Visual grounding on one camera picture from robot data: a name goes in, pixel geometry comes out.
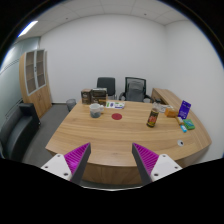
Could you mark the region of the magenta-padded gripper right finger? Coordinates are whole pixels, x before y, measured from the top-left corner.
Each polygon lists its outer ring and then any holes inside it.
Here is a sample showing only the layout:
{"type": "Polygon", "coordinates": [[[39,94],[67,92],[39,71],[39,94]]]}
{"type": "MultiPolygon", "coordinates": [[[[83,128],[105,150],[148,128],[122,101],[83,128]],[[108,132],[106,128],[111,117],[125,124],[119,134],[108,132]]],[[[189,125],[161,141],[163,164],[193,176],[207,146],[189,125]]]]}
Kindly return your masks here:
{"type": "Polygon", "coordinates": [[[132,144],[132,154],[143,185],[181,170],[181,167],[167,154],[158,155],[137,143],[132,144]]]}

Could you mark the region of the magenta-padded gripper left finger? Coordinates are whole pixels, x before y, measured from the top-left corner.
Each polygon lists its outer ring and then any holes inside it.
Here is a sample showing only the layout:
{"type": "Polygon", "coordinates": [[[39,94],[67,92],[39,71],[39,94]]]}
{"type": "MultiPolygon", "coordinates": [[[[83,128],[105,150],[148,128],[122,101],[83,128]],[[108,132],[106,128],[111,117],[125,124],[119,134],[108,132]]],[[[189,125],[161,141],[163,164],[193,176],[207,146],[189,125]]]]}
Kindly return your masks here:
{"type": "Polygon", "coordinates": [[[90,154],[91,144],[86,143],[65,155],[56,154],[42,169],[79,185],[90,154]]]}

